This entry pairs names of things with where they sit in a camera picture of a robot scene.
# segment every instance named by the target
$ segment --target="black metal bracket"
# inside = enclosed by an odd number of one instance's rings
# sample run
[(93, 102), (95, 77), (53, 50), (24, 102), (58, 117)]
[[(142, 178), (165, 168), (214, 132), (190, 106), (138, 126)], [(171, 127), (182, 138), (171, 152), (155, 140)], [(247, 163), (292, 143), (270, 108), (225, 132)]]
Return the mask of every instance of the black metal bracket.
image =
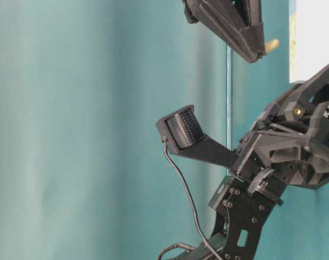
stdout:
[[(262, 227), (274, 205), (282, 204), (287, 185), (318, 189), (329, 182), (329, 64), (271, 102), (234, 151), (203, 133), (192, 105), (156, 126), (172, 154), (230, 169), (233, 176), (224, 178), (210, 202), (217, 217), (209, 242), (224, 259), (252, 260)], [(247, 239), (240, 243), (243, 232)], [(216, 258), (201, 245), (173, 259)]]
[(266, 54), (260, 0), (183, 0), (189, 23), (202, 22), (246, 61)]

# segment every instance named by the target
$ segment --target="fabric backdrop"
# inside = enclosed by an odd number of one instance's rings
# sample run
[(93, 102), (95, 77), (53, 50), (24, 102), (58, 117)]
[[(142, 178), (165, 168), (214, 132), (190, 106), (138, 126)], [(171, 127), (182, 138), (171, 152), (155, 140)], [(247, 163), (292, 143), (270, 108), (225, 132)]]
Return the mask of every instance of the fabric backdrop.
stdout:
[[(288, 88), (287, 1), (263, 1), (263, 16), (281, 47), (252, 65), (233, 55), (234, 144)], [(154, 259), (198, 244), (154, 124), (193, 103), (226, 143), (225, 50), (178, 0), (0, 1), (0, 260)], [(175, 161), (208, 235), (225, 170)], [(329, 259), (329, 184), (283, 199), (256, 260)]]

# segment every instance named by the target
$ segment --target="hole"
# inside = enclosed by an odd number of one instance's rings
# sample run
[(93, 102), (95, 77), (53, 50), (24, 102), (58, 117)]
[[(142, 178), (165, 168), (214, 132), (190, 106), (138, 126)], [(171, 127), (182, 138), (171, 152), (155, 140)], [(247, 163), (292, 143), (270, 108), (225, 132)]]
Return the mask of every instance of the hole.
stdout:
[(249, 236), (249, 232), (247, 232), (245, 229), (242, 229), (239, 235), (239, 240), (237, 245), (240, 248), (244, 248), (246, 246), (246, 241), (247, 241), (247, 237)]

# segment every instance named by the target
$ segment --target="screw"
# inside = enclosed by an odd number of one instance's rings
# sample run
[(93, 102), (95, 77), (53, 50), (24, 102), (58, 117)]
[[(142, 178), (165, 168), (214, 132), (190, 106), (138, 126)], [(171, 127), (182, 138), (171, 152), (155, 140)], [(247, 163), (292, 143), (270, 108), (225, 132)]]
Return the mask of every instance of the screw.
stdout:
[(311, 152), (311, 147), (306, 145), (304, 146), (304, 150), (307, 152)]
[(164, 142), (167, 142), (167, 141), (168, 141), (168, 138), (165, 135), (160, 139), (161, 143), (164, 143)]
[(301, 115), (301, 113), (302, 113), (302, 111), (301, 111), (301, 109), (299, 109), (299, 108), (296, 108), (296, 109), (294, 110), (294, 114), (296, 114), (296, 115)]

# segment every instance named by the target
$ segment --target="black cable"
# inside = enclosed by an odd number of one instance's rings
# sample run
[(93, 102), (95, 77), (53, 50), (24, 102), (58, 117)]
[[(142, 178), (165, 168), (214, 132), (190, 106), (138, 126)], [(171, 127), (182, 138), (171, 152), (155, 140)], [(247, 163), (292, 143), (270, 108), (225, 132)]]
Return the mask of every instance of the black cable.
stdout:
[(211, 253), (213, 253), (217, 257), (218, 260), (223, 260), (222, 257), (217, 253), (217, 251), (210, 245), (210, 243), (206, 239), (206, 237), (205, 237), (205, 235), (204, 235), (204, 233), (203, 233), (203, 231), (201, 229), (201, 226), (199, 224), (199, 219), (198, 219), (198, 213), (197, 213), (196, 205), (195, 205), (195, 203), (193, 201), (192, 194), (190, 192), (190, 189), (188, 187), (188, 184), (187, 184), (187, 182), (185, 180), (185, 177), (183, 176), (182, 172), (180, 171), (180, 169), (177, 167), (177, 165), (173, 162), (173, 160), (168, 155), (168, 145), (165, 145), (164, 146), (164, 155), (165, 155), (166, 159), (168, 160), (168, 162), (174, 167), (175, 171), (179, 174), (179, 176), (181, 178), (181, 182), (184, 185), (184, 188), (185, 188), (186, 193), (188, 195), (188, 199), (189, 199), (190, 204), (191, 204), (191, 208), (192, 208), (192, 212), (193, 212), (193, 217), (194, 217), (194, 220), (195, 220), (196, 228), (197, 228), (197, 231), (198, 231), (198, 233), (199, 233), (199, 235), (200, 235), (200, 237), (201, 237), (201, 239), (203, 241), (203, 244), (205, 245), (206, 248), (208, 248), (211, 251)]
[(159, 253), (159, 255), (157, 256), (157, 260), (161, 260), (162, 259), (162, 256), (164, 256), (165, 253), (175, 249), (175, 248), (182, 248), (182, 249), (185, 249), (187, 251), (192, 251), (195, 249), (195, 247), (191, 246), (191, 245), (187, 245), (187, 244), (184, 244), (184, 243), (175, 243), (175, 244), (172, 244), (170, 246), (167, 246), (161, 253)]

